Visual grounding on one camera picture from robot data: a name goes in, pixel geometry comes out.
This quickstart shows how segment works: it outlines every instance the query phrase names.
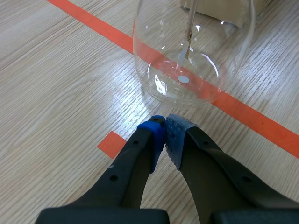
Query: light wood grain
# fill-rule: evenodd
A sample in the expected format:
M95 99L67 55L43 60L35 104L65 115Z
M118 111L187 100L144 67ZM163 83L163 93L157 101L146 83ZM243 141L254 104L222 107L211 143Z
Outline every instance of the light wood grain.
M135 0L72 0L132 35ZM273 0L228 93L299 133L299 2ZM0 3L0 223L34 223L72 202L112 160L96 148L109 131L128 139L153 114L198 124L229 155L299 201L299 160L210 104L165 106L142 91L131 54L46 1ZM165 152L142 207L171 223L199 223L190 191Z

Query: orange tape line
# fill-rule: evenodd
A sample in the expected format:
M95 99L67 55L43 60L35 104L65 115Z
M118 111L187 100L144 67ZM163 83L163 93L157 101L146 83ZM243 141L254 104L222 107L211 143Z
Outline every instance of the orange tape line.
M100 35L122 47L127 52L131 54L133 53L133 39L130 36L67 0L48 1ZM151 51L152 54L156 54L157 52L154 49ZM227 93L223 93L218 100L213 102L213 105L285 151L299 158L299 136L294 132L262 115Z
M126 140L117 133L111 131L103 141L101 141L98 148L106 153L111 159L114 159L126 143Z

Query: clear glass fishbowl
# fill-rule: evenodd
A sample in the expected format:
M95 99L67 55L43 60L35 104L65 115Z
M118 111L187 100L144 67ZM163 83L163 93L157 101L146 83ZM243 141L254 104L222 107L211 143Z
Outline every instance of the clear glass fishbowl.
M254 28L253 0L139 0L133 39L140 82L168 105L213 102L236 77Z

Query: cardboard box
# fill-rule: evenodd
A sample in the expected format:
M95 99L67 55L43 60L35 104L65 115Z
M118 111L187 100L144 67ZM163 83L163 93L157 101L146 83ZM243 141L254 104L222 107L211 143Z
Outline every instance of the cardboard box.
M193 0L180 0L182 6L190 8ZM230 22L242 27L248 11L250 0L198 0L197 12L214 17L221 21ZM261 11L272 0L254 0L256 14Z

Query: white dot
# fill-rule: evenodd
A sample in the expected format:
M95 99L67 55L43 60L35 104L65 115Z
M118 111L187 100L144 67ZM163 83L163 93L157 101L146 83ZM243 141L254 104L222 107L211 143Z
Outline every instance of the white dot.
M186 77L186 76L178 76L178 80L179 80L181 83L188 83L188 82L189 82L189 79L188 79L188 77Z

